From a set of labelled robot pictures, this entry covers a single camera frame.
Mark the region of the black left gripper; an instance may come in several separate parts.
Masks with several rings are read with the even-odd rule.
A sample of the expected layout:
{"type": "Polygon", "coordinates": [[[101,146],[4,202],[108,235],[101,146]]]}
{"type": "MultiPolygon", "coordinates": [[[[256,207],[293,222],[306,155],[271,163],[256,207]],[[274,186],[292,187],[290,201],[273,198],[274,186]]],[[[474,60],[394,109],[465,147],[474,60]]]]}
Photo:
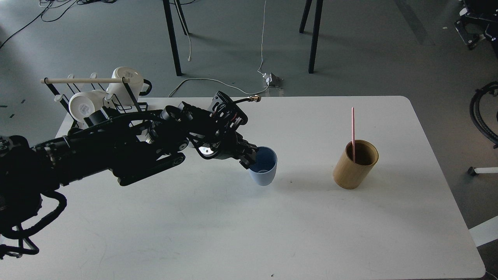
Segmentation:
{"type": "Polygon", "coordinates": [[[243,139],[243,136],[235,131],[229,131],[214,139],[190,135],[190,143],[204,159],[234,158],[239,160],[246,170],[256,163],[258,147],[243,139]]]}

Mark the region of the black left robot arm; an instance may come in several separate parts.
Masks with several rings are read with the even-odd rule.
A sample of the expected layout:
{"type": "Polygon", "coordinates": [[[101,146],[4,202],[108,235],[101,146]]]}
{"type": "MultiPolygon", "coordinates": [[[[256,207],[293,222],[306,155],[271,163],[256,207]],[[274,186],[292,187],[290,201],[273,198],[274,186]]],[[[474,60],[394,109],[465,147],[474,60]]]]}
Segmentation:
{"type": "Polygon", "coordinates": [[[217,92],[207,109],[181,102],[161,110],[119,113],[103,107],[85,119],[87,129],[31,147],[21,135],[1,136],[1,236],[17,246],[1,245],[1,257],[36,255],[30,237],[64,211],[60,186],[110,170],[120,186],[183,163],[183,149],[192,145],[201,158],[234,158],[245,168],[256,164],[258,148],[237,132],[247,123],[242,102],[217,92]]]}

